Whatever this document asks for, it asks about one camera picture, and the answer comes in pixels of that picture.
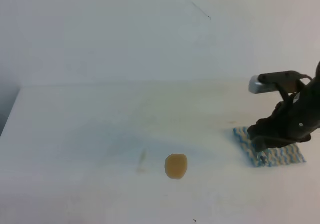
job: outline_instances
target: towel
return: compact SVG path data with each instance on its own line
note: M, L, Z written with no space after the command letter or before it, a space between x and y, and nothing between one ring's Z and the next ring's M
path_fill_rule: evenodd
M254 145L249 138L247 129L247 127L234 128L233 134L255 167L273 167L279 165L288 165L291 163L306 162L296 143L282 148L269 148L259 154L259 157L262 155L262 159L258 158L254 149Z

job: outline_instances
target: table surface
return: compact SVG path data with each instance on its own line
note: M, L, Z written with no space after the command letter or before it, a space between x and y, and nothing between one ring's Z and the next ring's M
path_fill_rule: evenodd
M247 80L23 88L0 139L0 223L315 223L319 131L299 144L307 163L274 168L232 137L279 101Z

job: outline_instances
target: stain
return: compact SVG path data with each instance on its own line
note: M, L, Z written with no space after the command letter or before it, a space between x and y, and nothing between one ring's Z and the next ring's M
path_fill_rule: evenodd
M188 169L188 159L185 154L171 154L165 159L165 173L172 179L181 179Z
M140 155L139 165L141 165L144 162L146 157L147 157L147 149L144 148L143 151L141 152L141 155Z
M138 163L138 167L136 169L137 173L145 173L146 169L142 168L142 163L144 162L144 160L147 157L147 149L144 148L143 151L141 152L140 158L139 158L139 163Z
M147 170L145 169L145 168L141 168L141 167L138 167L137 169L136 169L136 172L137 173L145 173Z

